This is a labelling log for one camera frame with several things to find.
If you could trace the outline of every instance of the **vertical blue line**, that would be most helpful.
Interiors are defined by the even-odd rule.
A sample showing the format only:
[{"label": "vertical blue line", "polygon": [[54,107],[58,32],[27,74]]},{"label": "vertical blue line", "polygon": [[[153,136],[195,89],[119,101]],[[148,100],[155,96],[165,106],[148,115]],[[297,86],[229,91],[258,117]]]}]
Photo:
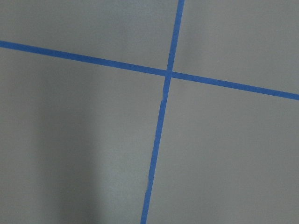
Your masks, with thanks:
[{"label": "vertical blue line", "polygon": [[178,0],[178,8],[177,8],[177,13],[176,13],[176,19],[174,22],[174,27],[173,27],[171,47],[170,47],[170,51],[169,51],[167,70],[166,70],[164,86],[163,86],[163,98],[162,98],[162,101],[160,104],[154,147],[153,147],[152,157],[151,157],[151,161],[150,161],[148,188],[147,188],[147,190],[145,192],[145,196],[144,196],[144,203],[143,203],[140,224],[146,224],[149,207],[150,207],[150,197],[151,197],[151,192],[152,192],[153,183],[154,183],[155,170],[156,170],[159,146],[160,146],[160,141],[161,141],[161,135],[162,135],[166,105],[167,105],[167,98],[168,98],[168,93],[169,93],[169,88],[170,88],[170,83],[171,83],[171,74],[172,74],[174,58],[175,58],[176,50],[177,50],[178,34],[179,34],[179,29],[180,29],[181,20],[182,20],[182,14],[183,14],[183,8],[184,8],[184,1],[185,0]]}]

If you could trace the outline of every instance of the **gray floor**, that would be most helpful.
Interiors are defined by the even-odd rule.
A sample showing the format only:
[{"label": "gray floor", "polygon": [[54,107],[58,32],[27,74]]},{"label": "gray floor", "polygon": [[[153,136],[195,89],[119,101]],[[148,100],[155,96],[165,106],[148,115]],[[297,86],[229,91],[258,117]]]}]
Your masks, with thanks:
[{"label": "gray floor", "polygon": [[[177,0],[1,2],[0,40],[166,69]],[[186,0],[175,72],[299,94],[294,0]],[[0,48],[0,223],[137,224],[164,77]],[[297,100],[173,78],[148,224],[297,224]]]}]

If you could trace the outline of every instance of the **blue stripe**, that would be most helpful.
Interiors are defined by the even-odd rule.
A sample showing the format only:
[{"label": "blue stripe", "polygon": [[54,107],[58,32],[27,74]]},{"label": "blue stripe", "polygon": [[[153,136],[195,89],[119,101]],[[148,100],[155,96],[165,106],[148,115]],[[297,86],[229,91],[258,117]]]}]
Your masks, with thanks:
[{"label": "blue stripe", "polygon": [[276,96],[276,97],[283,97],[283,98],[288,98],[288,99],[299,100],[299,94],[271,90],[271,89],[256,87],[256,86],[252,86],[252,85],[245,85],[245,84],[240,84],[240,83],[222,81],[222,80],[213,79],[213,78],[187,75],[187,74],[178,73],[178,72],[173,72],[171,74],[171,77],[188,80],[188,81],[193,81],[193,82],[198,82],[198,83],[206,83],[206,84],[210,84],[210,85],[223,86],[223,87],[237,89],[237,90],[244,90],[244,91],[256,92],[256,93],[261,93],[261,94],[266,94],[266,95],[271,95],[271,96]]},{"label": "blue stripe", "polygon": [[116,62],[111,60],[106,60],[102,58],[97,57],[90,57],[90,56],[84,56],[84,55],[78,55],[58,50],[50,50],[46,48],[39,48],[39,47],[33,47],[29,45],[19,44],[19,43],[12,43],[12,42],[6,42],[6,41],[0,41],[0,47],[2,48],[8,48],[8,49],[14,49],[14,50],[20,50],[20,51],[26,51],[30,53],[40,54],[40,55],[47,55],[52,57],[59,57],[64,59],[70,59],[74,61],[79,62],[86,62],[91,64],[99,64],[104,65],[108,67],[114,67],[119,69],[126,69],[131,71],[138,71],[143,73],[149,73],[159,76],[165,76],[165,70],[162,69],[155,69],[135,64],[129,64],[129,63],[123,63],[123,62]]},{"label": "blue stripe", "polygon": [[160,104],[160,111],[159,111],[159,116],[158,116],[158,123],[157,123],[157,128],[156,128],[154,147],[153,147],[152,157],[151,157],[151,161],[150,161],[148,188],[147,188],[147,190],[145,192],[145,196],[144,196],[144,203],[143,203],[140,224],[146,224],[149,207],[150,207],[150,198],[151,198],[151,192],[152,192],[153,183],[154,183],[155,170],[156,170],[159,146],[160,146],[160,141],[161,141],[161,136],[162,136],[162,129],[163,129],[163,123],[164,123],[164,117],[165,117],[165,111],[166,111],[166,105],[167,105],[167,98],[168,98],[168,93],[169,93],[169,88],[170,88],[170,83],[171,83],[171,74],[172,74],[172,69],[173,69],[173,63],[174,63],[174,59],[175,59],[175,55],[176,55],[178,34],[179,34],[180,25],[181,25],[183,8],[184,8],[184,0],[179,0],[176,19],[175,19],[174,27],[173,27],[166,76],[165,76],[165,81],[164,81],[164,86],[163,86],[163,98],[162,98],[162,101]]},{"label": "blue stripe", "polygon": [[183,8],[184,8],[184,0],[179,0],[176,19],[175,19],[174,27],[173,27],[173,34],[172,34],[170,51],[169,51],[168,63],[167,63],[168,71],[172,71],[172,69],[173,69],[174,58],[176,55],[177,43],[178,43],[178,33],[179,33],[180,26],[181,26],[181,20],[182,20],[182,15],[183,15]]}]

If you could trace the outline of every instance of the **blue tape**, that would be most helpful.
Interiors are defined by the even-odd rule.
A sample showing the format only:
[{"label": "blue tape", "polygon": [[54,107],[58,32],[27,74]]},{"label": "blue tape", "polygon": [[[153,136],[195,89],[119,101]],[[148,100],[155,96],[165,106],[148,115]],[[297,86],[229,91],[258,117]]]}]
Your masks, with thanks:
[{"label": "blue tape", "polygon": [[166,70],[165,81],[164,81],[164,86],[163,86],[163,98],[162,98],[162,101],[160,104],[160,111],[159,111],[159,116],[158,116],[158,123],[157,123],[157,128],[156,128],[154,147],[153,147],[152,157],[151,157],[151,161],[150,161],[149,182],[148,182],[148,187],[147,187],[147,190],[146,190],[145,196],[144,196],[144,203],[143,203],[140,224],[146,224],[149,207],[150,207],[150,198],[151,198],[151,192],[152,192],[153,183],[154,183],[155,170],[156,170],[158,153],[159,153],[159,146],[160,146],[164,117],[165,117],[165,112],[166,112],[167,98],[168,98],[168,93],[169,93],[169,88],[170,88],[170,83],[171,83],[171,74],[172,74],[174,59],[175,59],[176,50],[177,50],[178,34],[179,34],[179,29],[180,29],[181,20],[182,20],[184,1],[185,0],[178,1],[178,8],[177,8],[176,18],[175,18],[175,22],[174,22],[174,27],[173,27],[171,47],[170,47],[170,51],[169,51],[167,70]]},{"label": "blue tape", "polygon": [[178,73],[178,72],[173,72],[171,74],[171,77],[188,80],[188,81],[193,81],[193,82],[198,82],[198,83],[223,86],[223,87],[227,87],[227,88],[231,88],[231,89],[244,90],[244,91],[256,92],[256,93],[261,93],[261,94],[266,94],[266,95],[271,95],[271,96],[276,96],[276,97],[283,97],[283,98],[288,98],[288,99],[299,100],[299,94],[271,90],[271,89],[256,87],[256,86],[252,86],[252,85],[245,85],[245,84],[240,84],[240,83],[222,81],[222,80],[213,79],[213,78],[187,75],[187,74]]},{"label": "blue tape", "polygon": [[123,63],[123,62],[116,62],[111,60],[106,60],[102,58],[97,57],[90,57],[90,56],[84,56],[84,55],[78,55],[58,50],[50,50],[46,48],[39,48],[39,47],[33,47],[29,45],[19,44],[19,43],[12,43],[7,41],[0,41],[0,47],[7,48],[7,49],[14,49],[14,50],[20,50],[20,51],[26,51],[30,53],[40,54],[40,55],[47,55],[52,57],[59,57],[64,59],[70,59],[74,61],[79,62],[86,62],[91,64],[99,64],[104,65],[108,67],[114,67],[119,69],[126,69],[131,71],[138,71],[143,73],[149,73],[159,76],[165,76],[166,72],[162,69],[155,69],[135,64],[129,64],[129,63]]}]

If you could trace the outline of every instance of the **gray surface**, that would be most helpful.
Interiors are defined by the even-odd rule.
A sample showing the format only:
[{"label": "gray surface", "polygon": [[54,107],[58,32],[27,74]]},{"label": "gray surface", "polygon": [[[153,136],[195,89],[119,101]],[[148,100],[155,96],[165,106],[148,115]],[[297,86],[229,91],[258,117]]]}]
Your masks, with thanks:
[{"label": "gray surface", "polygon": [[1,0],[0,40],[166,69],[177,0]]},{"label": "gray surface", "polygon": [[298,101],[173,79],[148,224],[299,223]]},{"label": "gray surface", "polygon": [[139,223],[163,78],[0,49],[0,223]]},{"label": "gray surface", "polygon": [[299,93],[297,0],[186,0],[174,70]]}]

